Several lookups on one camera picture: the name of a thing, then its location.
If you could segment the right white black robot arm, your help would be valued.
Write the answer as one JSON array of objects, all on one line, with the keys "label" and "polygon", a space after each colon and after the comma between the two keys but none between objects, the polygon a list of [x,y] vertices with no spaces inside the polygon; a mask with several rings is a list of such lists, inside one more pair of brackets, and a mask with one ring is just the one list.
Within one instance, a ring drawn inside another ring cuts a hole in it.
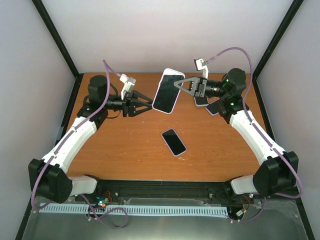
[{"label": "right white black robot arm", "polygon": [[300,197],[299,194],[289,195],[284,192],[300,183],[297,175],[299,158],[293,151],[288,152],[280,147],[254,118],[242,96],[247,88],[246,73],[243,70],[233,68],[220,81],[193,76],[177,80],[173,85],[193,97],[216,97],[218,100],[212,105],[253,151],[259,168],[253,175],[228,181],[233,195],[278,195],[291,199]]}]

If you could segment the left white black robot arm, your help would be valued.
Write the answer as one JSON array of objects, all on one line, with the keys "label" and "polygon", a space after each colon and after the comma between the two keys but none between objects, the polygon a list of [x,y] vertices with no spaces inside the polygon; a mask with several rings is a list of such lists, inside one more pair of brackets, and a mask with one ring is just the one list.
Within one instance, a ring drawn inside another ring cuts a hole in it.
[{"label": "left white black robot arm", "polygon": [[73,124],[57,145],[42,159],[32,159],[28,165],[31,201],[37,196],[52,202],[64,203],[70,196],[86,194],[92,201],[103,198],[104,188],[99,178],[91,175],[68,177],[68,169],[86,141],[108,118],[108,111],[120,111],[124,117],[135,117],[152,109],[153,100],[134,90],[136,80],[122,74],[121,92],[110,94],[109,77],[93,76],[89,80],[88,95]]}]

